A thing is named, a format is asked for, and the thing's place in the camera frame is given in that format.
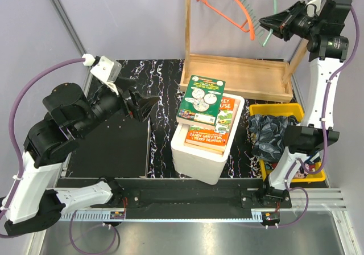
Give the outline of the green plastic hanger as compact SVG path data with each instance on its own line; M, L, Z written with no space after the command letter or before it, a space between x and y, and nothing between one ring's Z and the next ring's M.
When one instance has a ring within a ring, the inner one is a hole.
M262 9L258 11L258 15L256 14L256 9L251 5L249 0L238 0L244 7L247 9L247 12L252 20L255 40L259 43L261 47L266 47L272 37L273 30L272 29L264 29L260 26L259 19L263 13L266 15L268 11L273 13L278 12L278 2L277 0L271 0L270 5L265 1Z

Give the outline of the orange plastic hanger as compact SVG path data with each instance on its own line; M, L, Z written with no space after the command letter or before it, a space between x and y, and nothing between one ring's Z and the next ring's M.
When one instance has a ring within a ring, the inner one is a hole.
M253 20L248 8L239 0L196 0L226 19L237 29L255 40Z

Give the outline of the dark leaf print shorts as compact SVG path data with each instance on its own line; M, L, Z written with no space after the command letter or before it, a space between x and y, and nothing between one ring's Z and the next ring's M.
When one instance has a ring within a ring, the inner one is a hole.
M295 116L255 114L247 119L252 138L252 155L266 162L278 162L283 154L283 137L288 126L299 122Z

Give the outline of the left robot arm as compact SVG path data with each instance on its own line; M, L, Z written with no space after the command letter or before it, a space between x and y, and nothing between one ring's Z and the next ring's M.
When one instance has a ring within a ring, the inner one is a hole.
M75 83L55 87L43 99L46 115L24 141L24 169L14 182L15 191L1 199L7 237L43 231L79 209L122 204L123 188L113 178L71 191L56 191L48 184L79 141L99 125L116 113L143 122L158 101L158 96L142 95L133 87L123 91L103 85L92 99Z

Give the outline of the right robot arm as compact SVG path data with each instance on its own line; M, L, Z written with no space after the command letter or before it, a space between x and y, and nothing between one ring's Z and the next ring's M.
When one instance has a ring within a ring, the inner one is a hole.
M296 2L281 13L261 18L259 24L285 41L297 35L308 41L311 83L308 106L299 125L285 130L284 151L277 166L255 193L264 207L288 196L288 187L305 161L336 143L333 104L340 72L349 64L349 40L341 35L352 11L352 0L326 0L321 9L313 3Z

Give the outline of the wooden hanger rack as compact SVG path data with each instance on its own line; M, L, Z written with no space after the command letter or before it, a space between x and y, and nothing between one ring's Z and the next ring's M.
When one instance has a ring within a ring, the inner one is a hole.
M225 92L248 99L290 102L291 77L307 53L302 40L291 61L254 60L191 53L191 0L185 0L185 63L180 90L186 91L191 75L226 81Z

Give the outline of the black marbled mat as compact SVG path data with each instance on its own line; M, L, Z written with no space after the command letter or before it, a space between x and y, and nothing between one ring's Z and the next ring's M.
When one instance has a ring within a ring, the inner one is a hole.
M140 93L159 96L151 114L149 178L178 178L172 163L171 141L183 93L180 77L183 60L121 60L121 76L137 81Z

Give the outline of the black square plate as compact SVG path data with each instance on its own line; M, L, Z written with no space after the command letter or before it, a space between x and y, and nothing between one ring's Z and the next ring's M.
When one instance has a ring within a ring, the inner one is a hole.
M115 114L80 141L71 154L67 178L145 178L151 120Z

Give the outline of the green book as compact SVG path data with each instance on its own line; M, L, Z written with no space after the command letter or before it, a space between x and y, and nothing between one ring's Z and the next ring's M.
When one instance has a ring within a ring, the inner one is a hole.
M214 129L226 82L192 75L177 111L178 123Z

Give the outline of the orange book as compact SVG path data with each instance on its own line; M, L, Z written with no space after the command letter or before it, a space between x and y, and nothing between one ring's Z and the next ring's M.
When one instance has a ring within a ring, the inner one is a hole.
M226 149L240 100L223 97L214 130L190 126L184 145L222 155Z

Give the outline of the white styrofoam box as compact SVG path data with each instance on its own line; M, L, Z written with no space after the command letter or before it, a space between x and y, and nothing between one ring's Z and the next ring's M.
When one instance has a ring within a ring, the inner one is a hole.
M245 99L241 96L233 94L224 94L224 96L235 99L235 114L229 136L226 138L226 146L222 151L208 148L206 144L195 145L186 142L189 125L182 123L178 124L171 141L175 170L210 185L217 183L225 167L245 104Z

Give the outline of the yellow plastic bin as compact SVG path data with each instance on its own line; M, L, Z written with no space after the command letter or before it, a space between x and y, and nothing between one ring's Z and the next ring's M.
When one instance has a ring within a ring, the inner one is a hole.
M272 115L272 116L294 116L299 122L303 119L304 112L298 103L283 103L283 104L252 104L249 107L250 115ZM299 177L294 177L292 183L313 183L324 182L326 173L321 170L319 174L304 176L300 174Z

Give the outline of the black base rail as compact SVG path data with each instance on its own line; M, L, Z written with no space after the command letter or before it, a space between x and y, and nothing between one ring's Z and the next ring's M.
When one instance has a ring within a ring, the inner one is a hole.
M116 201L93 199L83 208L116 211L126 206L133 222L260 221L258 211L288 209L288 191L269 191L260 179L118 179Z

